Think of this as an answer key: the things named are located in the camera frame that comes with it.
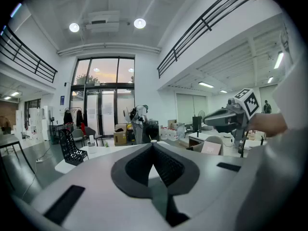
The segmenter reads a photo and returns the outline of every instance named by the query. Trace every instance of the glass door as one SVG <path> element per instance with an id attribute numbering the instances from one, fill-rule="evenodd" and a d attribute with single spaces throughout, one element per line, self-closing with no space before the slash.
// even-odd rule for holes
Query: glass door
<path id="1" fill-rule="evenodd" d="M 115 90 L 87 90 L 88 127 L 104 138 L 112 138 L 115 130 Z"/>

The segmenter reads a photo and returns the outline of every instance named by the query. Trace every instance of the white ceiling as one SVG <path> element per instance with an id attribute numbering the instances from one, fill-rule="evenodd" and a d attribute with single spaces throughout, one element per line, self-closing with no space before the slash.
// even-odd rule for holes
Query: white ceiling
<path id="1" fill-rule="evenodd" d="M 25 99 L 34 93 L 46 93 L 38 88 L 32 87 L 0 73 L 0 99 L 5 101 L 3 99 L 4 97 L 11 96 L 16 91 L 20 92 L 20 94 L 14 96 L 14 98 L 19 99 Z"/>
<path id="2" fill-rule="evenodd" d="M 89 43 L 120 42 L 157 47 L 167 26 L 185 0 L 26 0 L 39 26 L 43 27 L 58 50 Z M 90 13 L 119 11 L 117 32 L 91 32 Z M 136 29 L 137 18 L 146 27 Z M 72 22 L 79 24 L 77 33 L 69 31 Z"/>
<path id="3" fill-rule="evenodd" d="M 269 77 L 274 77 L 271 84 L 278 83 L 284 77 L 283 60 L 274 69 L 281 51 L 281 30 L 280 15 L 260 23 L 240 40 L 231 39 L 232 44 L 227 42 L 231 46 L 169 86 L 221 94 L 220 90 L 230 92 L 267 85 Z M 201 81 L 214 88 L 199 85 Z"/>

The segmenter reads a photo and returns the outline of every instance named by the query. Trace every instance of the table leg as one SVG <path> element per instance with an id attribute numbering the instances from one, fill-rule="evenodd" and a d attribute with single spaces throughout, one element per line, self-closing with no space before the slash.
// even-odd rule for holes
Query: table leg
<path id="1" fill-rule="evenodd" d="M 11 182 L 11 179 L 10 179 L 10 177 L 9 177 L 9 174 L 8 174 L 8 172 L 6 171 L 6 168 L 5 168 L 5 166 L 4 166 L 4 162 L 3 162 L 3 159 L 2 159 L 2 156 L 1 156 L 1 155 L 0 155 L 0 160 L 1 160 L 1 164 L 3 165 L 4 173 L 5 173 L 6 177 L 8 178 L 9 183 L 10 183 L 12 189 L 15 191 L 15 188 L 14 188 L 12 182 Z"/>
<path id="2" fill-rule="evenodd" d="M 18 159 L 18 161 L 19 161 L 19 157 L 18 157 L 18 155 L 17 155 L 17 153 L 16 153 L 16 150 L 15 150 L 15 148 L 14 148 L 14 145 L 12 145 L 12 147 L 13 147 L 13 150 L 14 150 L 14 152 L 15 152 L 15 155 L 17 156 L 17 159 Z"/>
<path id="3" fill-rule="evenodd" d="M 28 159 L 27 159 L 27 157 L 26 157 L 26 155 L 25 155 L 25 153 L 24 153 L 24 151 L 23 151 L 23 148 L 21 147 L 20 142 L 18 142 L 18 144 L 19 144 L 19 147 L 20 147 L 21 153 L 23 154 L 23 156 L 24 156 L 24 158 L 25 158 L 25 160 L 26 160 L 27 164 L 29 165 L 29 167 L 30 167 L 30 169 L 32 170 L 33 174 L 35 174 L 35 172 L 34 172 L 33 168 L 31 167 L 31 165 L 30 165 L 30 163 L 29 163 L 29 161 L 28 161 Z"/>

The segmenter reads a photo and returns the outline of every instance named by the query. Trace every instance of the black chair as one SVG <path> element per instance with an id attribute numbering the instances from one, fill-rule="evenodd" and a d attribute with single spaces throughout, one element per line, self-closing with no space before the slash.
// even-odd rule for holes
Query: black chair
<path id="1" fill-rule="evenodd" d="M 86 151 L 80 150 L 76 147 L 74 138 L 69 130 L 59 130 L 59 138 L 65 162 L 77 166 L 88 156 Z"/>
<path id="2" fill-rule="evenodd" d="M 185 132 L 185 135 L 184 135 L 184 138 L 186 137 L 186 134 L 190 134 L 190 133 L 193 133 L 193 129 L 191 128 L 192 127 L 192 124 L 187 124 L 187 125 L 184 125 L 185 126 L 185 129 L 186 129 L 186 132 Z"/>
<path id="3" fill-rule="evenodd" d="M 85 127 L 85 132 L 88 138 L 90 138 L 90 135 L 93 135 L 94 139 L 96 140 L 96 146 L 98 146 L 97 144 L 97 139 L 101 139 L 103 146 L 104 146 L 104 141 L 103 141 L 103 136 L 102 135 L 96 135 L 96 131 L 93 130 L 92 128 L 89 127 Z"/>

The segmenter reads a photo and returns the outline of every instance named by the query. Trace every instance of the railing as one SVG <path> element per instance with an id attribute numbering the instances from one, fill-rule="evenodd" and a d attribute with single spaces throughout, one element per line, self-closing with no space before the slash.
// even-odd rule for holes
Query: railing
<path id="1" fill-rule="evenodd" d="M 158 66 L 158 76 L 161 75 L 179 57 L 198 40 L 205 32 L 212 31 L 212 27 L 228 14 L 236 10 L 249 0 L 217 0 L 214 2 L 183 34 L 178 42 L 172 47 L 167 56 Z"/>
<path id="2" fill-rule="evenodd" d="M 8 26 L 1 32 L 0 47 L 1 54 L 37 76 L 53 83 L 57 70 L 30 50 Z"/>

